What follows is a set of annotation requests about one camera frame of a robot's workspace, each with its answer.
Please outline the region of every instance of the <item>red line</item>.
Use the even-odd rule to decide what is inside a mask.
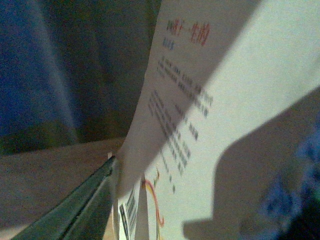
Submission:
[[[144,180],[144,184],[148,184],[149,187],[151,188],[152,196],[153,196],[154,204],[155,204],[155,214],[156,214],[156,218],[158,219],[160,226],[163,227],[164,224],[165,224],[165,219],[164,219],[164,217],[162,217],[162,219],[160,219],[159,206],[158,206],[157,196],[156,196],[156,193],[155,193],[155,188],[154,188],[154,186],[152,185],[152,183],[151,183],[149,180],[147,180],[147,179]]]

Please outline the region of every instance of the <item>printed page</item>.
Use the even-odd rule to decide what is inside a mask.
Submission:
[[[283,163],[235,157],[221,171],[246,175],[216,185],[220,159],[319,86],[319,23],[317,1],[162,2],[117,155],[121,240],[238,238]]]

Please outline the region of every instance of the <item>wooden table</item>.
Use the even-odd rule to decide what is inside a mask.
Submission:
[[[123,141],[116,138],[0,156],[0,240],[12,238],[55,207]],[[104,239],[113,239],[110,222]]]

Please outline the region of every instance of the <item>dark curtain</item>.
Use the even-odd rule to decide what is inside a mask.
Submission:
[[[159,7],[1,1],[0,154],[124,137]]]

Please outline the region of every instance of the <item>blue patterned cloth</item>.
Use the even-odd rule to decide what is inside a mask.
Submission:
[[[302,213],[314,194],[320,192],[320,114],[316,118],[313,134],[298,147],[296,155],[308,162],[302,166],[304,169],[300,187],[289,191],[284,187],[282,176],[278,175],[255,216],[269,222],[262,223],[264,227],[254,234],[240,233],[240,240],[278,239],[284,229],[288,229],[288,225]]]

